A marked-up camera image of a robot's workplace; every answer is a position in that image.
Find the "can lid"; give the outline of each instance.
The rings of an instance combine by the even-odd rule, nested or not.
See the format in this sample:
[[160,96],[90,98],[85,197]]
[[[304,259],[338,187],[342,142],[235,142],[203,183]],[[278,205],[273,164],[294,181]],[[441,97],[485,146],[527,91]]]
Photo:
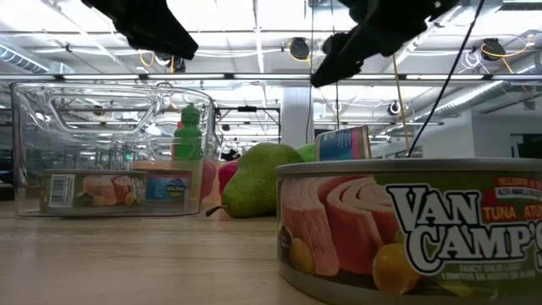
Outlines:
[[510,171],[542,172],[542,160],[529,158],[372,159],[290,164],[276,169],[283,175],[343,175],[378,172]]

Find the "green pear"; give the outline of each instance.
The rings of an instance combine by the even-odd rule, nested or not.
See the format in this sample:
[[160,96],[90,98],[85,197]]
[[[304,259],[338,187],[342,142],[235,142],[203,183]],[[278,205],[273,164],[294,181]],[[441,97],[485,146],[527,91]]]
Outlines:
[[297,152],[303,157],[305,162],[314,162],[316,155],[316,144],[309,143],[297,148]]
[[257,144],[239,159],[237,172],[224,188],[222,205],[208,210],[207,216],[219,208],[234,218],[275,215],[277,180],[274,169],[302,162],[303,157],[285,144]]

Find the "red fruit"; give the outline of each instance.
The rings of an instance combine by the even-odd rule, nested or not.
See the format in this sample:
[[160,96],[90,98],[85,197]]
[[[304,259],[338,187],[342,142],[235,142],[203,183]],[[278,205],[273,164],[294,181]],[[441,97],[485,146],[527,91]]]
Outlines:
[[200,201],[209,196],[213,191],[214,176],[217,173],[217,168],[209,160],[203,160],[202,171],[202,189],[200,191]]
[[220,184],[220,195],[237,172],[237,161],[230,162],[218,170],[218,183]]

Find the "white pillar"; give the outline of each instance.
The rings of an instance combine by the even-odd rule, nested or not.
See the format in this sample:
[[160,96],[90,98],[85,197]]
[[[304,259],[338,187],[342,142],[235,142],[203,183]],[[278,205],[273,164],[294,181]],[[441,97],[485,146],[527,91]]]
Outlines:
[[280,108],[282,143],[294,148],[314,141],[310,88],[285,88]]

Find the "can label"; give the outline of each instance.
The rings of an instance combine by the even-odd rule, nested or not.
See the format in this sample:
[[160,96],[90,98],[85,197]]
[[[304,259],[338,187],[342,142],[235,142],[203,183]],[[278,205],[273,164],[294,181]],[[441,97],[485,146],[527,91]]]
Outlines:
[[145,178],[131,175],[45,175],[41,205],[49,208],[135,206],[145,201]]
[[367,126],[325,132],[316,138],[316,161],[371,158]]
[[191,174],[149,174],[147,201],[187,204],[190,200]]
[[279,181],[279,257],[403,295],[540,295],[542,175],[394,173]]

